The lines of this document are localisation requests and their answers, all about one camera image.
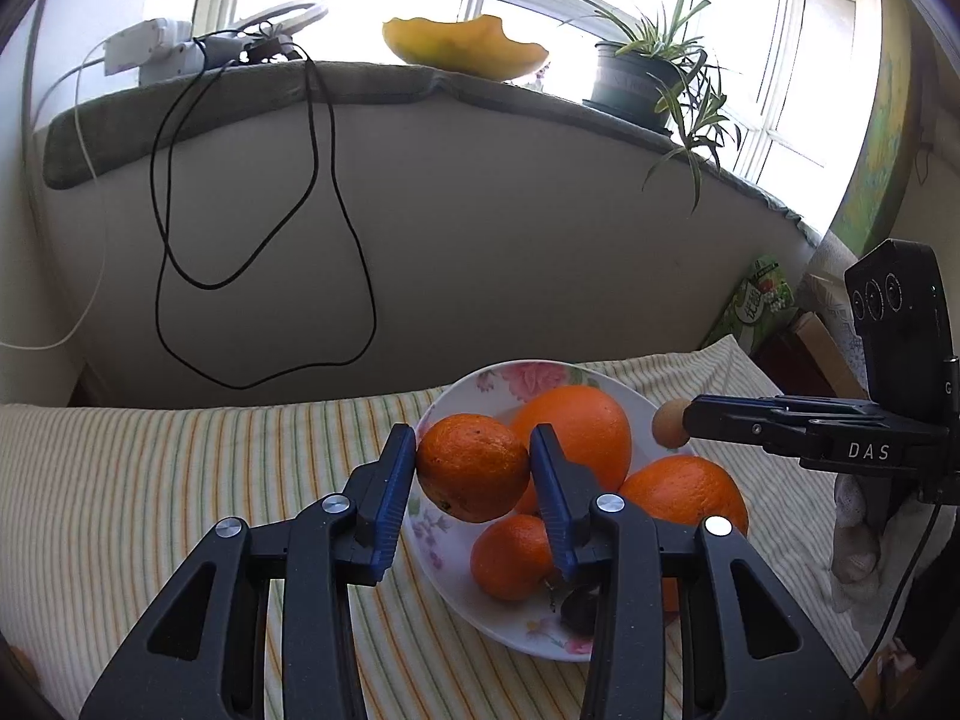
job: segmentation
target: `dark green pot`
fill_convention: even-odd
[[[664,132],[670,114],[654,112],[661,93],[650,76],[673,86],[680,81],[680,71],[664,59],[635,52],[617,56],[622,47],[622,43],[607,41],[597,44],[597,77],[590,99],[584,103],[639,127]]]

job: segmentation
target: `large orange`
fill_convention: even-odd
[[[539,424],[553,426],[566,459],[593,471],[605,493],[615,493],[630,470],[630,422],[606,392],[595,386],[558,386],[520,409],[512,429],[529,448],[530,433]],[[517,503],[517,512],[536,512],[533,481]]]
[[[553,572],[544,521],[516,514],[494,522],[473,543],[470,573],[486,594],[523,601]]]
[[[510,428],[478,413],[441,419],[416,447],[416,478],[431,501],[465,522],[512,509],[530,480],[527,449]]]
[[[736,482],[706,458],[670,455],[653,461],[627,477],[620,495],[656,519],[699,525],[704,517],[719,514],[747,535],[747,505]],[[676,580],[664,579],[664,609],[679,608]]]

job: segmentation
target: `bed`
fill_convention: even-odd
[[[776,387],[732,338],[689,354],[586,367],[655,403]],[[179,562],[220,518],[292,517],[376,459],[392,423],[416,423],[442,388],[264,408],[0,408],[0,630],[37,666],[41,690],[76,717],[110,656]],[[865,652],[829,603],[832,474],[757,447],[694,440],[750,509],[750,541],[848,672]],[[271,594],[265,710],[282,717],[282,583]],[[587,664],[510,651],[460,620],[401,540],[376,589],[352,589],[371,720],[579,715]],[[667,629],[664,715],[680,718],[680,631]]]

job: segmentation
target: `blue gripper pad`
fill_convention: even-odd
[[[590,540],[590,503],[600,494],[593,471],[570,463],[550,425],[538,425],[530,435],[530,470],[539,511],[563,579],[576,581],[578,548]]]
[[[354,584],[376,584],[394,562],[400,523],[410,495],[416,462],[416,436],[409,425],[397,424],[383,445],[380,459],[357,466],[344,487],[356,502],[353,544],[347,561],[355,570]]]

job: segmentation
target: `gray fabric cover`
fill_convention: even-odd
[[[450,95],[467,105],[504,113],[530,116],[547,122],[582,127],[598,135],[633,143],[650,151],[666,153],[675,146],[669,138],[629,124],[622,119],[568,100],[533,92],[511,84],[496,83],[460,73],[407,65],[371,65],[363,62],[318,62],[337,105],[402,105],[417,103],[430,95]],[[157,127],[176,96],[190,79],[172,79],[152,86],[123,90],[80,105],[80,125],[90,158],[98,175],[127,165],[150,153]],[[311,77],[314,100],[323,95]],[[198,84],[203,88],[206,82]],[[196,91],[187,95],[194,100]],[[190,114],[178,140],[186,140],[269,111],[304,100],[304,65],[299,62],[229,68]],[[186,110],[186,101],[181,111]],[[173,122],[179,121],[174,115]],[[169,143],[174,125],[168,122],[160,146]],[[798,226],[816,245],[815,236],[800,217],[760,187],[722,170],[712,163],[706,170],[742,194],[762,200],[768,208],[798,221]],[[50,124],[43,158],[43,177],[51,189],[65,190],[82,184],[89,171],[80,153],[72,109]]]

